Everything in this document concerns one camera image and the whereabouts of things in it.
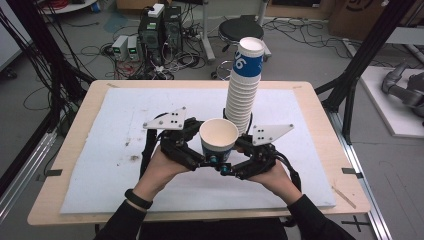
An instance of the cardboard box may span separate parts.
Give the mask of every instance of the cardboard box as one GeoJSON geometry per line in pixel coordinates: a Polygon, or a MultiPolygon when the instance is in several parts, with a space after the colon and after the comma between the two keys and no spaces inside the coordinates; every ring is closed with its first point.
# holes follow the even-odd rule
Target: cardboard box
{"type": "Polygon", "coordinates": [[[145,7],[153,6],[155,3],[162,3],[167,5],[171,2],[171,0],[116,0],[116,6],[119,10],[141,10],[145,7]]]}
{"type": "Polygon", "coordinates": [[[378,0],[337,0],[328,21],[328,32],[338,37],[364,40],[383,10],[378,0]]]}

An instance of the black sleeve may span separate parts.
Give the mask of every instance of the black sleeve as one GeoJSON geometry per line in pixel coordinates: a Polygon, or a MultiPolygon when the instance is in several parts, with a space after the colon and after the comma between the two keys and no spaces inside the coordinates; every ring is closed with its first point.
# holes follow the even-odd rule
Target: black sleeve
{"type": "Polygon", "coordinates": [[[326,218],[306,195],[288,206],[288,209],[305,239],[355,239],[339,225],[326,218]]]}
{"type": "Polygon", "coordinates": [[[135,240],[145,216],[125,200],[94,240],[135,240]]]}

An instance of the wooden table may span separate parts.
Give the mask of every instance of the wooden table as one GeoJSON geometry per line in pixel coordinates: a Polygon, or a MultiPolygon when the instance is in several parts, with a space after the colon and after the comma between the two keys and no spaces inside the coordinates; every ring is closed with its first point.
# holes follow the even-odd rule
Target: wooden table
{"type": "MultiPolygon", "coordinates": [[[[88,132],[100,110],[109,88],[228,88],[225,81],[95,81],[85,97],[72,127],[60,149],[52,169],[62,169],[60,176],[48,177],[28,216],[31,225],[104,223],[111,214],[60,214],[75,163],[84,147],[88,132]]],[[[322,161],[334,196],[336,207],[323,209],[324,214],[366,213],[370,204],[355,174],[344,174],[351,168],[337,136],[308,82],[262,81],[259,88],[293,90],[309,128],[316,151],[322,161]]],[[[281,209],[222,210],[196,212],[149,213],[145,221],[206,220],[287,216],[281,209]]]]}

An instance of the person's left hand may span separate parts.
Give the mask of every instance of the person's left hand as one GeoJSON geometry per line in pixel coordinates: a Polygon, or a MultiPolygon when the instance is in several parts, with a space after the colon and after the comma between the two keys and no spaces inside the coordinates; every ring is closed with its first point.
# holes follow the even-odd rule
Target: person's left hand
{"type": "Polygon", "coordinates": [[[170,160],[158,146],[133,192],[146,201],[152,201],[177,174],[188,171],[183,165],[170,160]]]}

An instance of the human hand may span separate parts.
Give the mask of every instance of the human hand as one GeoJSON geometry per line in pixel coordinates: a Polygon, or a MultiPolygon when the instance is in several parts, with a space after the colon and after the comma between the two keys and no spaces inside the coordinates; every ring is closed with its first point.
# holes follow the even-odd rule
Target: human hand
{"type": "Polygon", "coordinates": [[[152,201],[176,175],[188,171],[183,165],[170,160],[158,146],[133,192],[146,201],[152,201]]]}
{"type": "Polygon", "coordinates": [[[290,205],[302,197],[302,193],[292,183],[281,162],[275,161],[275,166],[269,171],[253,176],[248,180],[262,184],[266,189],[283,199],[287,205],[290,205]]]}

